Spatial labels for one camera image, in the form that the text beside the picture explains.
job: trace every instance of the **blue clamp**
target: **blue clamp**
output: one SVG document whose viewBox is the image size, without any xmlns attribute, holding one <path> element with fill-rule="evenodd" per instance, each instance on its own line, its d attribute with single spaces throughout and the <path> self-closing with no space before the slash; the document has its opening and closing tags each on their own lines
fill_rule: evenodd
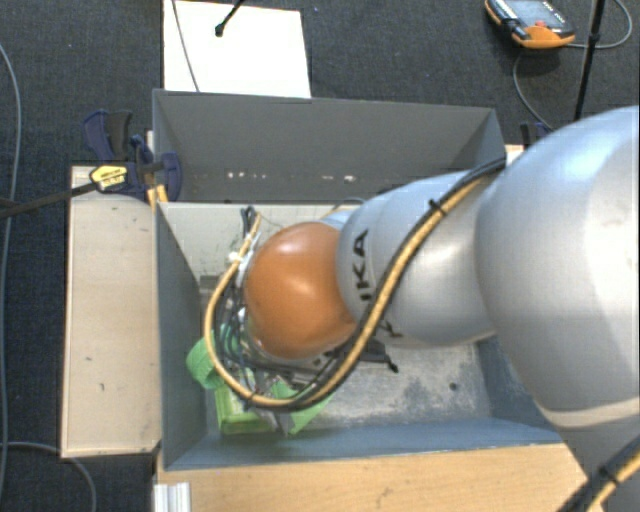
<svg viewBox="0 0 640 512">
<path fill-rule="evenodd" d="M 163 153 L 160 161 L 140 135 L 129 138 L 131 112 L 110 113 L 97 110 L 89 114 L 82 124 L 84 142 L 102 164 L 117 164 L 117 176 L 96 182 L 97 190 L 117 193 L 146 201 L 147 191 L 159 184 L 165 186 L 169 201 L 177 201 L 182 187 L 182 168 L 174 151 Z M 129 160 L 129 147 L 134 160 Z"/>
</svg>

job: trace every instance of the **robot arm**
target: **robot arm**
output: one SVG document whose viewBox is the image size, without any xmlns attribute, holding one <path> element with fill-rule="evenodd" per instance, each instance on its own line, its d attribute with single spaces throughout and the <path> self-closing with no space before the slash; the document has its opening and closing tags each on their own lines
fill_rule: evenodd
<svg viewBox="0 0 640 512">
<path fill-rule="evenodd" d="M 304 408 L 347 378 L 381 324 L 376 336 L 394 343 L 497 333 L 592 472 L 640 435 L 638 108 L 571 125 L 495 170 L 415 182 L 274 235 L 244 280 L 249 344 L 294 365 L 342 347 L 335 371 L 294 402 Z M 610 510 L 639 504 L 636 477 Z"/>
</svg>

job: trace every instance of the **gray robot arm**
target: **gray robot arm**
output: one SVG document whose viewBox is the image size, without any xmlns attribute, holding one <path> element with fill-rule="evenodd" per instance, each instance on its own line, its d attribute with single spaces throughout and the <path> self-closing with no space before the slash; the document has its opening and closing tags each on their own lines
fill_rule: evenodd
<svg viewBox="0 0 640 512">
<path fill-rule="evenodd" d="M 425 198 L 455 178 L 397 189 L 346 222 L 337 267 L 354 316 Z M 587 472 L 640 435 L 638 108 L 556 132 L 477 187 L 412 261 L 386 321 L 438 345 L 497 333 Z M 639 508 L 636 477 L 610 510 Z"/>
</svg>

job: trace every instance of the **yellow cable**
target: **yellow cable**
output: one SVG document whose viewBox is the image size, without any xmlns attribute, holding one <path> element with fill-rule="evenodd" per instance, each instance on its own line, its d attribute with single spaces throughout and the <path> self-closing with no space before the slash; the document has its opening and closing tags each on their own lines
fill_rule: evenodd
<svg viewBox="0 0 640 512">
<path fill-rule="evenodd" d="M 391 299 L 391 295 L 402 276 L 402 271 L 407 266 L 413 254 L 418 250 L 422 242 L 427 238 L 427 236 L 436 228 L 436 226 L 440 223 L 443 217 L 453 208 L 455 208 L 465 197 L 467 197 L 471 191 L 480 183 L 481 179 L 473 180 L 472 182 L 464 185 L 460 190 L 455 192 L 450 198 L 447 199 L 446 202 L 440 205 L 440 208 L 436 210 L 433 215 L 429 216 L 429 218 L 420 226 L 420 228 L 416 231 L 416 233 L 411 237 L 411 239 L 405 244 L 404 248 L 400 252 L 398 258 L 393 263 L 389 275 L 387 279 L 384 281 L 378 299 L 376 300 L 367 321 L 362 329 L 362 332 L 356 339 L 353 347 L 345 357 L 341 366 L 338 368 L 336 373 L 327 381 L 327 383 L 318 389 L 313 395 L 306 398 L 303 404 L 309 404 L 315 401 L 318 398 L 322 398 L 325 395 L 328 395 L 333 387 L 340 382 L 340 380 L 353 368 L 353 366 L 357 363 L 362 350 L 364 349 L 367 341 L 373 335 L 378 322 L 380 321 L 382 314 L 384 313 L 384 309 Z M 213 312 L 215 310 L 215 306 L 222 296 L 222 293 L 226 286 L 229 284 L 233 276 L 235 275 L 238 266 L 240 265 L 241 259 L 247 254 L 251 247 L 251 243 L 255 234 L 258 231 L 258 226 L 260 224 L 261 217 L 258 214 L 256 216 L 256 220 L 251 227 L 251 231 L 245 238 L 245 241 L 238 251 L 238 256 L 231 263 L 229 268 L 220 278 L 216 289 L 211 294 L 211 298 L 209 299 L 209 303 L 207 304 L 207 310 L 204 317 L 204 339 L 205 345 L 207 347 L 207 352 L 209 353 L 209 357 L 211 358 L 211 363 L 213 367 L 218 372 L 218 374 L 222 377 L 222 379 L 226 382 L 226 384 L 233 389 L 240 397 L 245 400 L 251 400 L 257 406 L 262 407 L 282 407 L 286 405 L 290 405 L 295 401 L 295 398 L 285 398 L 285 399 L 276 399 L 267 397 L 264 395 L 256 394 L 254 391 L 245 388 L 240 382 L 238 382 L 224 367 L 224 365 L 219 361 L 214 346 L 213 346 L 213 337 L 211 334 L 212 330 L 212 322 L 213 322 Z"/>
<path fill-rule="evenodd" d="M 604 502 L 613 494 L 618 485 L 628 480 L 636 471 L 640 469 L 640 451 L 638 451 L 633 457 L 631 457 L 625 465 L 623 465 L 615 475 L 618 484 L 614 482 L 607 482 L 606 485 L 600 489 L 598 494 L 591 502 L 591 505 L 587 509 L 587 512 L 595 512 L 596 507 L 604 504 Z"/>
</svg>

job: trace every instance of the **orange device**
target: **orange device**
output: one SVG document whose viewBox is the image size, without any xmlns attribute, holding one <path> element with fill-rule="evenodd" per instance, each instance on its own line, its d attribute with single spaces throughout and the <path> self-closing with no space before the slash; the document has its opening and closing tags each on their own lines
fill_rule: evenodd
<svg viewBox="0 0 640 512">
<path fill-rule="evenodd" d="M 548 1 L 485 0 L 489 17 L 521 46 L 546 50 L 575 39 L 571 23 Z"/>
</svg>

